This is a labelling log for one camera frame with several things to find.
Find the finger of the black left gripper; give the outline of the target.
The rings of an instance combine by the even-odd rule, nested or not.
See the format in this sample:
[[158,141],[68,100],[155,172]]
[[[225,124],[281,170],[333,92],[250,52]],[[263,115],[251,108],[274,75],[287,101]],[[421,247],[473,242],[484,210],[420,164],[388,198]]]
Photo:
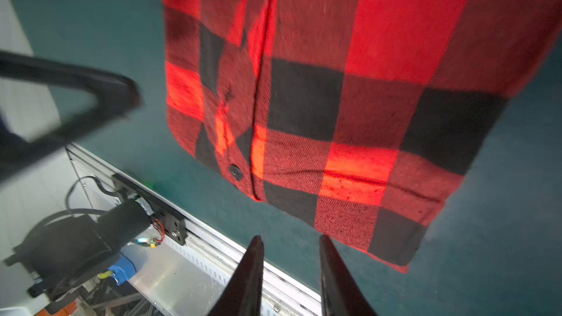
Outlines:
[[141,95],[134,80],[102,70],[1,52],[1,77],[65,89],[82,90],[97,104],[32,142],[12,138],[1,147],[1,179],[8,180],[36,162],[138,108]]

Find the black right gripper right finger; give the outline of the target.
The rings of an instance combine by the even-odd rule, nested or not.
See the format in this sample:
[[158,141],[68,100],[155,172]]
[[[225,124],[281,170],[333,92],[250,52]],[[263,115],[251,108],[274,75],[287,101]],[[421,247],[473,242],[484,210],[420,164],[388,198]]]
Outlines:
[[333,241],[319,238],[322,315],[377,315],[361,293]]

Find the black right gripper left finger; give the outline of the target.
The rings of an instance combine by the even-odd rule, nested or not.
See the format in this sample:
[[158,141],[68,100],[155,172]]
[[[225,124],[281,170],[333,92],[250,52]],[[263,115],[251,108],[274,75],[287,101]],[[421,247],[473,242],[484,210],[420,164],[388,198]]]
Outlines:
[[261,315],[263,263],[263,241],[260,236],[254,236],[208,316]]

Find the red black plaid shirt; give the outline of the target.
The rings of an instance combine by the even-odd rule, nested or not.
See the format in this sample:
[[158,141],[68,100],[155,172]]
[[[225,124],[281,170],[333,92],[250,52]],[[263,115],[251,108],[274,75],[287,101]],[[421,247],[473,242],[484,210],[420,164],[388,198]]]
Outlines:
[[403,273],[561,32],[561,0],[162,3],[178,144]]

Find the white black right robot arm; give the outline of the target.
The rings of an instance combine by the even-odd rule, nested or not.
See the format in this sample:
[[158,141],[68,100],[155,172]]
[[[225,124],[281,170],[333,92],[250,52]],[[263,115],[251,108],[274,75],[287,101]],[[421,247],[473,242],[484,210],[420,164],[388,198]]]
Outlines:
[[[127,200],[110,211],[67,209],[38,222],[4,264],[20,263],[35,273],[38,280],[27,293],[32,298],[47,295],[48,311],[54,314],[75,298],[72,289],[110,269],[121,249],[151,226],[160,235],[154,244],[162,244],[165,228],[140,200]],[[375,315],[332,240],[323,235],[319,245],[323,315]],[[264,253],[261,237],[254,236],[211,315],[259,314]]]

